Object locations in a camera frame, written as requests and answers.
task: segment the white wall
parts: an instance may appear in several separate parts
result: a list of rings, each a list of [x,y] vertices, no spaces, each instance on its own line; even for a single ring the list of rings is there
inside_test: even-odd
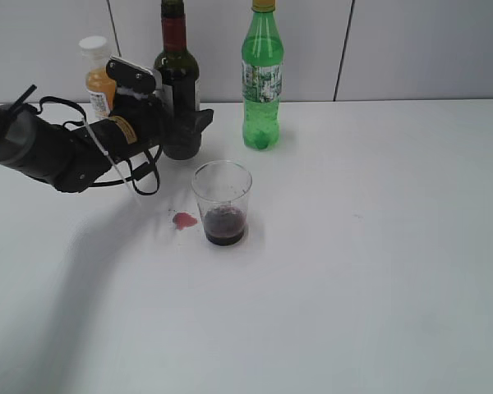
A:
[[[338,100],[493,98],[493,0],[355,0]]]
[[[352,0],[278,0],[283,99],[331,100]],[[111,0],[122,55],[152,66],[160,0]],[[251,0],[185,0],[203,101],[241,99]],[[87,101],[78,41],[113,43],[106,0],[0,0],[0,102]],[[338,100],[493,98],[493,0],[355,0]]]
[[[86,101],[78,43],[88,35],[113,40],[105,0],[0,0],[0,103],[31,85],[30,101],[55,95]]]
[[[122,55],[153,65],[162,48],[160,0],[111,0]],[[185,0],[188,48],[200,65],[203,101],[240,101],[241,46],[251,0]],[[279,0],[285,47],[283,99],[332,100],[350,0]]]

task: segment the yellow bottle cap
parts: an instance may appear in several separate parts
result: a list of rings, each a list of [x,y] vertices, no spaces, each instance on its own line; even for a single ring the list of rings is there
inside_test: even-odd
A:
[[[256,12],[272,12],[276,9],[276,0],[252,0],[252,10]]]

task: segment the white bottle cap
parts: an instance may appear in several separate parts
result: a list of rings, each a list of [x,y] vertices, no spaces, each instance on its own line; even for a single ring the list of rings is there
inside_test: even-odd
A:
[[[112,51],[109,48],[108,41],[105,37],[100,35],[92,35],[86,37],[79,42],[81,47],[82,56],[89,57],[91,59],[104,59],[105,57],[112,56]]]

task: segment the orange juice bottle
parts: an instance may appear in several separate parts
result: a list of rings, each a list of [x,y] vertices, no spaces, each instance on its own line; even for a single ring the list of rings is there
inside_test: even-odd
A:
[[[94,35],[79,42],[82,56],[89,63],[89,72],[85,78],[85,86],[90,94],[95,115],[98,119],[108,117],[113,109],[113,96],[117,83],[106,74],[106,64],[112,55],[105,37]]]

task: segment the robotic arm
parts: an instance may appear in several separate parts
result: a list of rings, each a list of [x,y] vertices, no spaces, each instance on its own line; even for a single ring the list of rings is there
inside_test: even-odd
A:
[[[157,91],[162,83],[157,71],[117,57],[110,59],[106,71],[117,82],[113,110],[108,119],[97,121],[90,128],[115,163],[126,161],[130,165],[131,176],[127,180],[133,181],[134,186],[135,181],[152,172],[159,182],[156,162],[162,146],[193,149],[202,131],[212,122],[214,112],[210,109],[184,111],[172,116],[158,98]],[[35,89],[31,86],[14,104],[0,107],[0,164],[67,193],[122,183],[122,180],[95,183],[111,164],[85,126],[69,131],[66,123],[76,126],[81,123],[69,121],[64,126],[50,125],[38,117],[44,103],[71,106],[85,118],[81,107],[60,98],[46,97],[40,100],[38,111],[24,103]],[[159,151],[152,157],[149,149],[156,146]],[[134,171],[130,158],[139,153],[145,153],[148,162]]]

